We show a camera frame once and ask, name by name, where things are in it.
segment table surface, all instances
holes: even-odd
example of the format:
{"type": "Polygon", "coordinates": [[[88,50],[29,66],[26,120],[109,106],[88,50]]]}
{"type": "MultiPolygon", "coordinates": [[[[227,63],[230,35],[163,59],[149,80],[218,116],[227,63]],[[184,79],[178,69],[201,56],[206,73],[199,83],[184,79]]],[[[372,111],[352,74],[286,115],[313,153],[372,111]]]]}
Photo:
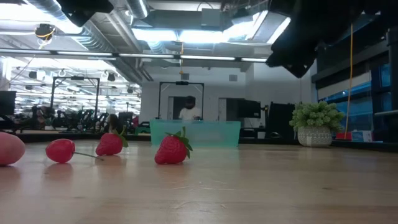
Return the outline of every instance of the table surface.
{"type": "MultiPolygon", "coordinates": [[[[75,141],[93,154],[97,141],[75,141]]],[[[104,161],[45,156],[0,167],[1,224],[398,223],[398,154],[240,145],[159,166],[149,142],[104,161]]]]}

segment black monitor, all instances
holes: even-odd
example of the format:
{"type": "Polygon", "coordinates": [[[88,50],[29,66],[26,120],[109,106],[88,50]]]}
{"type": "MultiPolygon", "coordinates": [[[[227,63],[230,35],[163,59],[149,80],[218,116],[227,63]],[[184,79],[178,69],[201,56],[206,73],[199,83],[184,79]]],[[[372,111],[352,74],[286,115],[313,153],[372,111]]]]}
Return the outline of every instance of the black monitor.
{"type": "Polygon", "coordinates": [[[238,100],[239,118],[261,118],[261,104],[258,101],[238,100]]]}
{"type": "Polygon", "coordinates": [[[14,115],[16,91],[0,91],[0,115],[14,115]]]}

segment translucent container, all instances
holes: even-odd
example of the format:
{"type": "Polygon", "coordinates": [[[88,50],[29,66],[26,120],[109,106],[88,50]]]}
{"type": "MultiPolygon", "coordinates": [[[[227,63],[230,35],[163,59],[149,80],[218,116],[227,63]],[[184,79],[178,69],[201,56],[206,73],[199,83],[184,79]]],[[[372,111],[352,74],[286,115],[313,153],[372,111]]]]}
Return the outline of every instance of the translucent container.
{"type": "Polygon", "coordinates": [[[150,139],[153,145],[159,145],[166,133],[182,131],[185,126],[191,146],[236,147],[239,141],[241,123],[239,121],[150,121],[150,139]]]}

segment white shirt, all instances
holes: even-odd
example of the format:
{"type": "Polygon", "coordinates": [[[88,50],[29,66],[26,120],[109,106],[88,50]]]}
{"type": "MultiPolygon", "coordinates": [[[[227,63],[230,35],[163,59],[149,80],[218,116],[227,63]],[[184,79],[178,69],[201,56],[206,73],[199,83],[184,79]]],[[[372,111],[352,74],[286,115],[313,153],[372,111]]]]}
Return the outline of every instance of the white shirt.
{"type": "Polygon", "coordinates": [[[183,121],[193,121],[195,117],[201,117],[201,111],[199,108],[192,108],[192,109],[186,109],[183,108],[180,112],[179,118],[182,119],[183,121]]]}

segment green strawberry leaves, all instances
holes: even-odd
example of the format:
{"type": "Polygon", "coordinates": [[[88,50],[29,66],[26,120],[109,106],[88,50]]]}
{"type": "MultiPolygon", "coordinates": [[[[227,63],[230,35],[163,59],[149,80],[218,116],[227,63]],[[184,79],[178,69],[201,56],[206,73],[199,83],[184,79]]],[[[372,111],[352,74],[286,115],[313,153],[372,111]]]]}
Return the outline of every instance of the green strawberry leaves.
{"type": "Polygon", "coordinates": [[[126,130],[126,125],[123,126],[122,132],[119,134],[117,130],[112,130],[112,133],[119,136],[120,140],[122,140],[123,147],[129,147],[129,143],[127,142],[126,138],[123,136],[124,132],[126,130]]]}
{"type": "Polygon", "coordinates": [[[189,145],[189,139],[187,139],[185,137],[185,134],[187,133],[187,130],[184,127],[182,127],[182,135],[181,135],[181,131],[175,133],[175,134],[171,134],[171,133],[166,133],[168,136],[174,136],[176,138],[178,138],[178,140],[180,140],[181,142],[184,143],[185,147],[187,148],[187,157],[188,159],[191,158],[191,151],[193,151],[191,145],[189,145]]]}

